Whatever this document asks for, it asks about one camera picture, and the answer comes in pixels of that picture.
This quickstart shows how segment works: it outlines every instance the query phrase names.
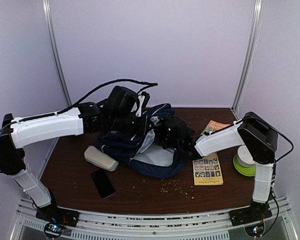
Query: smartphone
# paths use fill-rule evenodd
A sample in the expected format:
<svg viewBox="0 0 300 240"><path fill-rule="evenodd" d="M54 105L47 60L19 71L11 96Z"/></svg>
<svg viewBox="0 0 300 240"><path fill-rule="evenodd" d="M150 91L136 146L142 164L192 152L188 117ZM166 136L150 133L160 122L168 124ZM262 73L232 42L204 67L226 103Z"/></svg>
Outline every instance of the smartphone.
<svg viewBox="0 0 300 240"><path fill-rule="evenodd" d="M102 199L106 199L116 193L116 190L112 186L105 170L99 169L91 173L93 183Z"/></svg>

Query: green bowl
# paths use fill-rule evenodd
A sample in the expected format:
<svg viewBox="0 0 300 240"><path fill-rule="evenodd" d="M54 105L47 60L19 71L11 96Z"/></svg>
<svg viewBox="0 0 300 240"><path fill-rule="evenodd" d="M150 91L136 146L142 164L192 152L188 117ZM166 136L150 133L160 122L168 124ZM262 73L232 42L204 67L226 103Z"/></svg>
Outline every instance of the green bowl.
<svg viewBox="0 0 300 240"><path fill-rule="evenodd" d="M245 167L240 165L237 159L237 155L233 158L233 165L235 169L244 176L253 177L256 174L256 165Z"/></svg>

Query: table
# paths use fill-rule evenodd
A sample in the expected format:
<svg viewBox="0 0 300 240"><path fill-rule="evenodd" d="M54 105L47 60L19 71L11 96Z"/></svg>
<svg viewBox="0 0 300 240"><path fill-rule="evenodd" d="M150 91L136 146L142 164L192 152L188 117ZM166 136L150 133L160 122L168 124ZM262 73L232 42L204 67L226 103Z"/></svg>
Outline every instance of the table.
<svg viewBox="0 0 300 240"><path fill-rule="evenodd" d="M175 108L196 134L210 120L229 124L235 120L227 108ZM223 185L194 186L192 161L176 176L158 179L119 166L107 175L116 194L101 199L90 177L98 167L84 159L84 152L97 134L59 139L41 181L61 207L116 214L179 214L247 206L252 199L254 178L238 173L233 165L237 147L218 152Z"/></svg>

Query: yellow book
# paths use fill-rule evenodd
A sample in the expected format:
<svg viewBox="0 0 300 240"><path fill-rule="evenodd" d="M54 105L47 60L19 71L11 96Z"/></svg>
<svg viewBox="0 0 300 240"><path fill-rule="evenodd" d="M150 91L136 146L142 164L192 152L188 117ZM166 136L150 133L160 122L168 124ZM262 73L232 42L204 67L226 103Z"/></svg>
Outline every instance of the yellow book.
<svg viewBox="0 0 300 240"><path fill-rule="evenodd" d="M212 133L217 130L223 129L229 126L229 124L223 124L216 121L210 121L203 130L204 132ZM192 162L194 185L222 185L224 179L222 177L219 158L216 152L211 153L208 156L204 156L202 159L194 160Z"/></svg>

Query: white wall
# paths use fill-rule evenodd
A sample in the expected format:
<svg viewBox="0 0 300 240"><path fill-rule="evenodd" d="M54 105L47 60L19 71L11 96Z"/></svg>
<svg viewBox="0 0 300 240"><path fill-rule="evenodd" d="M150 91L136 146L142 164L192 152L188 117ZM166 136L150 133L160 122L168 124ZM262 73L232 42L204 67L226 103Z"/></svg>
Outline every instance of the white wall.
<svg viewBox="0 0 300 240"><path fill-rule="evenodd" d="M254 111L294 142L294 152L278 163L275 189L288 197L300 229L300 1L265 2L239 111ZM281 139L278 155L288 147Z"/></svg>
<svg viewBox="0 0 300 240"><path fill-rule="evenodd" d="M41 0L0 1L0 127L3 116L23 117L66 106L53 62ZM39 172L52 141L25 148ZM0 240L7 239L21 191L0 174Z"/></svg>
<svg viewBox="0 0 300 240"><path fill-rule="evenodd" d="M101 83L132 78L159 83L148 90L150 105L230 107L254 4L254 0L52 0L71 100ZM111 89L90 100L108 97Z"/></svg>

